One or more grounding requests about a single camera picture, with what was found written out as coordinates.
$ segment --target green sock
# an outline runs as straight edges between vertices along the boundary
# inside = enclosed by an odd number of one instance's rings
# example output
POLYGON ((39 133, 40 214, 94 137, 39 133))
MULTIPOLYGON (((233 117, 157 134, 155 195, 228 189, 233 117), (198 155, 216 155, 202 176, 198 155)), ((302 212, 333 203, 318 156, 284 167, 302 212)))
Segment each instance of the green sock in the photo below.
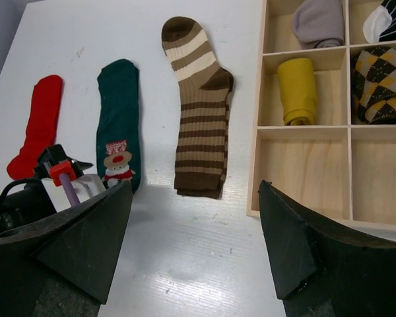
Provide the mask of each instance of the green sock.
POLYGON ((101 95, 97 129, 97 171, 108 187, 129 180, 135 193, 141 180, 138 69, 119 59, 98 76, 101 95))

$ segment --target gray sock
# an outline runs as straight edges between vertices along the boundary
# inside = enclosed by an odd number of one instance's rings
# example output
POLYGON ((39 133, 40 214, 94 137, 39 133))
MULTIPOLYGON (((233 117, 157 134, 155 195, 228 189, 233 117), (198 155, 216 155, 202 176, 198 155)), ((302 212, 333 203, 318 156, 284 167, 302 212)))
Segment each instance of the gray sock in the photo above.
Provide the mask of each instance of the gray sock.
POLYGON ((340 0, 305 0, 294 13, 292 31, 304 50, 342 46, 345 22, 340 0))

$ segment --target table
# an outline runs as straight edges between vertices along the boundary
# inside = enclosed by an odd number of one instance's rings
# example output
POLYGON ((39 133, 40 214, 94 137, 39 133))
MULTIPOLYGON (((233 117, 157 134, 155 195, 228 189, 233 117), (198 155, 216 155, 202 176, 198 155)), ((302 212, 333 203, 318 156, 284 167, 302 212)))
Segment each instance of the table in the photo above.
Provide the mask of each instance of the table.
POLYGON ((261 0, 72 0, 29 4, 0 76, 0 192, 24 142, 33 86, 65 81, 57 143, 95 163, 96 78, 130 59, 140 70, 143 178, 100 316, 284 316, 259 219, 246 217, 261 0), (170 17, 197 20, 236 81, 228 177, 220 200, 176 195, 178 84, 162 51, 170 17))

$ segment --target orange plastic part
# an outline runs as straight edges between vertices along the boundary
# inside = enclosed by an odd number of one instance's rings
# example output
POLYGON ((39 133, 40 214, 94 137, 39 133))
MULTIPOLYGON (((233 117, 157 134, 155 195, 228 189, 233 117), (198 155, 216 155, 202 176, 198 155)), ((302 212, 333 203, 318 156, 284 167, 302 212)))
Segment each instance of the orange plastic part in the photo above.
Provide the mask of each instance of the orange plastic part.
POLYGON ((72 165, 68 160, 51 167, 48 174, 50 175, 50 178, 54 181, 54 184, 56 186, 61 186, 61 182, 59 179, 60 174, 67 174, 70 180, 77 179, 75 171, 73 170, 72 165))

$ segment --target wooden box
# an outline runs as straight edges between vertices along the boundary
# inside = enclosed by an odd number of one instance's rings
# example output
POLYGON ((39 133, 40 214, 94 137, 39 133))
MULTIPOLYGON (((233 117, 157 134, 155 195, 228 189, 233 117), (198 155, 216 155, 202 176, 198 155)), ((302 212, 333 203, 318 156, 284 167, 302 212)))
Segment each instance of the wooden box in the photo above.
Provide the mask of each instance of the wooden box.
POLYGON ((345 45, 301 50, 290 21, 303 0, 266 0, 247 215, 259 216, 258 187, 270 181, 302 205, 354 227, 396 230, 396 125, 366 125, 350 105, 350 59, 368 44, 362 25, 381 1, 343 0, 345 45), (277 67, 307 57, 317 84, 315 125, 284 126, 277 67))

